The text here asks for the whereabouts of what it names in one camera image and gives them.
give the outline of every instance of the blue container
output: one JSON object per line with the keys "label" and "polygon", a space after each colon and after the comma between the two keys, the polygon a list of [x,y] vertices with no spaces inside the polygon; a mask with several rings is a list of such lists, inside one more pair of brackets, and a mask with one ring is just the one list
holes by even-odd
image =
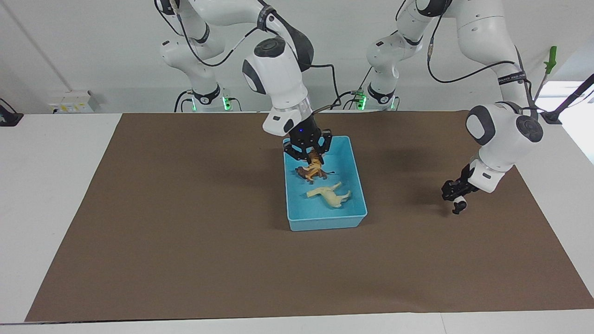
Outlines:
{"label": "blue container", "polygon": [[[314,184],[309,184],[295,171],[298,167],[307,167],[307,163],[297,161],[285,154],[285,187],[287,195],[287,216],[291,231],[312,231],[318,229],[354,228],[367,216],[367,206],[363,197],[361,180],[355,164],[353,148],[349,137],[332,138],[332,147],[324,157],[323,169],[329,174],[328,179],[315,177]],[[307,193],[319,187],[332,187],[342,182],[336,190],[338,196],[351,190],[350,199],[342,207],[330,207],[321,195],[307,198]]]}

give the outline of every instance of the brown table surface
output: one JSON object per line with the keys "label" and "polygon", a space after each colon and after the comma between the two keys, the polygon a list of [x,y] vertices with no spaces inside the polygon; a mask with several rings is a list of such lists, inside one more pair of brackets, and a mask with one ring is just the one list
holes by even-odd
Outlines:
{"label": "brown table surface", "polygon": [[451,214],[464,112],[321,114],[369,215],[290,232],[265,115],[124,115],[28,322],[594,308],[513,169]]}

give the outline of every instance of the plastic figurine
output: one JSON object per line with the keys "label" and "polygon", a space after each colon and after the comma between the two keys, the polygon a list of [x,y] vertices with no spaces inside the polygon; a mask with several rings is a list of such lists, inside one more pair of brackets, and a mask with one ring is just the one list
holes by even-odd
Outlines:
{"label": "plastic figurine", "polygon": [[342,207],[342,203],[349,200],[351,192],[343,196],[337,196],[334,192],[342,185],[342,182],[338,182],[332,187],[320,187],[307,192],[307,198],[314,197],[316,195],[322,195],[329,206],[338,209]]}
{"label": "plastic figurine", "polygon": [[314,184],[314,177],[319,177],[322,179],[327,179],[328,174],[322,170],[322,160],[320,159],[320,154],[315,150],[311,150],[308,154],[309,158],[311,159],[311,163],[307,167],[299,167],[295,170],[300,177],[309,181],[309,184]]}

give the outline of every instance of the white power box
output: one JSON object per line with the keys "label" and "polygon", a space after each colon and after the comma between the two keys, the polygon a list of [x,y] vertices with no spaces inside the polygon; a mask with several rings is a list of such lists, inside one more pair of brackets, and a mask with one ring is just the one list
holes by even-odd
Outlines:
{"label": "white power box", "polygon": [[99,104],[86,91],[68,92],[63,97],[53,97],[48,105],[53,114],[90,114],[99,108]]}

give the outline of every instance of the green indicator light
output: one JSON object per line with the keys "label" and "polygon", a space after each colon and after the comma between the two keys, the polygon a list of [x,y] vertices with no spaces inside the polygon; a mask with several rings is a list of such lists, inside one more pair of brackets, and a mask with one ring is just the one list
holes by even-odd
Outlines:
{"label": "green indicator light", "polygon": [[361,100],[357,104],[357,109],[365,110],[365,105],[367,104],[367,96],[361,95]]}
{"label": "green indicator light", "polygon": [[223,106],[225,107],[225,111],[231,110],[231,103],[229,103],[229,100],[224,96],[223,96]]}

